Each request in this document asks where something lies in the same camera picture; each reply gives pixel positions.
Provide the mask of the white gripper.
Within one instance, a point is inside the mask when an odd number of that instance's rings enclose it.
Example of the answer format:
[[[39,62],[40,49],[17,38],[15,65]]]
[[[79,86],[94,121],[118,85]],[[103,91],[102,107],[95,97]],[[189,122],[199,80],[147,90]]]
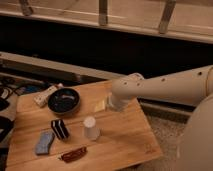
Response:
[[[122,111],[128,103],[129,103],[128,97],[111,93],[107,98],[107,102],[105,99],[103,99],[96,104],[94,111],[95,112],[104,111],[107,105],[112,110]]]

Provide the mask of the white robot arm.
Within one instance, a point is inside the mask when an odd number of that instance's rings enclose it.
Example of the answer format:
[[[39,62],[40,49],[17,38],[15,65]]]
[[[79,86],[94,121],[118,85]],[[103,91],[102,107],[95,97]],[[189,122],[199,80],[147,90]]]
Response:
[[[133,73],[112,82],[96,111],[122,111],[134,98],[193,106],[174,171],[213,171],[213,65],[145,79]]]

